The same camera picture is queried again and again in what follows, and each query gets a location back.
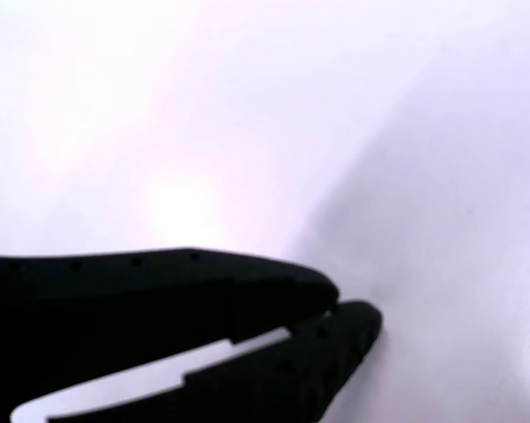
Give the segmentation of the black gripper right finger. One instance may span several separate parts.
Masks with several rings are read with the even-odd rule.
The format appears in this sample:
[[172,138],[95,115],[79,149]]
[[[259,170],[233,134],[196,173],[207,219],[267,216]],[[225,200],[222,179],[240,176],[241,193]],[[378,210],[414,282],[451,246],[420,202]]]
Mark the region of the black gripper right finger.
[[166,392],[71,415],[75,422],[316,422],[362,364],[383,326],[364,301],[195,300],[61,305],[63,352],[84,382],[193,348],[270,330],[287,338],[190,371]]

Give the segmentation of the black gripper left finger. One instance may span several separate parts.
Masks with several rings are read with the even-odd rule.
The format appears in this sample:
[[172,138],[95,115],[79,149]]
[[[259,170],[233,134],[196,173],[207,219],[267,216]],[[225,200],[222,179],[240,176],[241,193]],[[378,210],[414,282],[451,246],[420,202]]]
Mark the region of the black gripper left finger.
[[322,315],[338,298],[319,271],[207,249],[0,256],[0,422],[83,382]]

